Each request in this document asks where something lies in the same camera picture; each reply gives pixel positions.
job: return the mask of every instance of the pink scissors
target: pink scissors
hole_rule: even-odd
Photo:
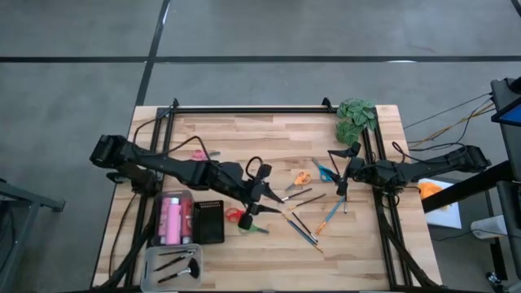
[[[215,155],[220,155],[220,154],[221,154],[220,151],[211,151],[208,153],[210,158],[212,158]],[[192,159],[193,160],[208,160],[208,158],[204,154],[204,151],[202,151],[202,150],[195,150],[194,153],[192,154]]]

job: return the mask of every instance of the gray floor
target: gray floor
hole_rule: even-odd
[[[0,56],[147,55],[161,1],[0,2]],[[521,18],[508,0],[173,0],[158,55],[519,55]],[[400,106],[404,125],[517,77],[519,63],[156,64],[146,105],[317,104],[349,97]],[[17,291],[86,289],[113,185],[88,161],[101,133],[128,131],[144,64],[0,64],[0,177],[67,200],[42,211]],[[416,140],[480,101],[407,129]],[[457,139],[462,127],[439,142]],[[488,115],[464,143],[506,158]],[[423,157],[435,155],[422,154]],[[463,179],[466,175],[450,174]],[[462,203],[466,224],[486,217]],[[454,233],[433,230],[433,237]],[[444,284],[490,291],[488,246],[465,237],[435,243]],[[510,276],[513,270],[509,264]]]

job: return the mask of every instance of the butcher block tabletop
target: butcher block tabletop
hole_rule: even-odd
[[[157,107],[137,107],[129,131],[132,140],[135,129],[155,118]],[[398,107],[377,106],[385,151],[389,160],[399,161],[401,155],[391,146],[397,142],[407,151]],[[176,114],[173,122],[171,148],[193,135],[200,136],[208,151],[219,151],[219,161],[239,162],[243,168],[253,156],[260,156],[273,169],[266,179],[280,197],[298,190],[285,191],[299,171],[308,171],[311,182],[305,188],[313,190],[285,204],[263,198],[260,203],[291,215],[287,209],[318,195],[326,196],[293,210],[314,231],[325,220],[339,200],[332,182],[322,182],[320,173],[311,160],[334,170],[328,150],[343,150],[347,146],[335,139],[335,114]],[[139,131],[136,143],[149,148],[153,123]],[[159,146],[163,145],[165,127],[162,127]],[[373,150],[374,135],[370,133]],[[200,149],[192,141],[170,157],[188,160],[194,150]],[[365,158],[362,146],[359,157]],[[343,172],[345,159],[335,158]],[[348,213],[341,206],[318,238],[320,253],[306,242],[280,214],[261,213],[254,216],[254,224],[269,230],[269,234],[241,234],[236,224],[225,220],[225,241],[203,245],[203,283],[198,290],[214,291],[347,291],[387,290],[389,285],[383,260],[380,233],[370,186],[349,180]],[[186,190],[175,178],[166,177],[164,191]],[[190,191],[195,201],[224,200],[225,209],[243,205],[213,191]],[[93,286],[108,278],[109,256],[123,212],[134,193],[130,184],[117,186],[107,220],[99,260],[94,272]],[[435,282],[441,284],[440,272],[432,247],[421,199],[415,189],[405,189],[398,205],[405,246],[420,267]],[[120,233],[113,257],[112,270],[119,265],[130,248],[138,210],[138,198],[132,202]],[[393,261],[398,284],[403,284],[400,264],[394,248]],[[144,249],[138,256],[134,283],[139,284]]]

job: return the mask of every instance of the scissors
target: scissors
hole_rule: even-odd
[[[320,171],[320,179],[323,182],[331,182],[331,181],[333,181],[333,179],[331,179],[331,177],[329,177],[329,175],[327,175],[326,170],[331,172],[331,173],[333,173],[333,171],[331,171],[328,168],[320,165],[320,163],[318,163],[317,159],[311,158],[311,160],[317,165],[317,168]]]
[[[212,151],[212,152],[208,153],[210,158],[212,158],[215,155],[220,155],[220,154],[221,154],[220,151]],[[201,151],[201,150],[195,150],[194,153],[192,153],[192,159],[193,160],[208,160],[208,158],[204,154],[204,151]]]
[[[295,187],[299,185],[305,185],[308,184],[311,181],[311,174],[300,171],[298,174],[296,174],[296,179],[289,187],[286,188],[286,190],[294,189]]]
[[[243,214],[244,214],[244,211],[241,211],[238,208],[228,208],[225,212],[225,217],[228,219],[228,221],[230,221],[232,223],[238,223]],[[259,228],[255,225],[252,225],[248,231],[269,234],[268,230]]]

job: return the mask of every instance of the green leaves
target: green leaves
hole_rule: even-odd
[[[376,128],[374,104],[371,101],[348,98],[340,104],[336,115],[341,119],[336,125],[336,139],[347,145],[357,142],[365,127],[372,130]]]

